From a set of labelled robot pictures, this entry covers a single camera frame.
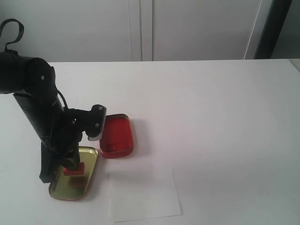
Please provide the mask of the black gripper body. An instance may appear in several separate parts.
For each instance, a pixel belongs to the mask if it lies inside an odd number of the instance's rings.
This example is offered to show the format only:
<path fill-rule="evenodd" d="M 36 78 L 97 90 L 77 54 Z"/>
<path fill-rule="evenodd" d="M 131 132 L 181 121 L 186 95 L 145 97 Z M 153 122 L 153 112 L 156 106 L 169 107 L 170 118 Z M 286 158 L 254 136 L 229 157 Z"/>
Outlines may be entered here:
<path fill-rule="evenodd" d="M 42 137 L 41 162 L 59 162 L 62 165 L 67 148 L 78 143 L 79 133 L 66 112 L 44 112 L 41 115 L 44 136 Z"/>

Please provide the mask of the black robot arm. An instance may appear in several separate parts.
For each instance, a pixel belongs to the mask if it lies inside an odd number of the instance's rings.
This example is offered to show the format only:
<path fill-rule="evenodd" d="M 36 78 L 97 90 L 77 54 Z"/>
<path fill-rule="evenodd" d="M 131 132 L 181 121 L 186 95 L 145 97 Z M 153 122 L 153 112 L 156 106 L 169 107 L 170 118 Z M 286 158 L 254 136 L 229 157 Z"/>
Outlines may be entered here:
<path fill-rule="evenodd" d="M 13 94 L 41 141 L 41 181 L 54 182 L 60 166 L 76 170 L 80 135 L 58 98 L 54 68 L 41 58 L 1 52 L 0 92 Z"/>

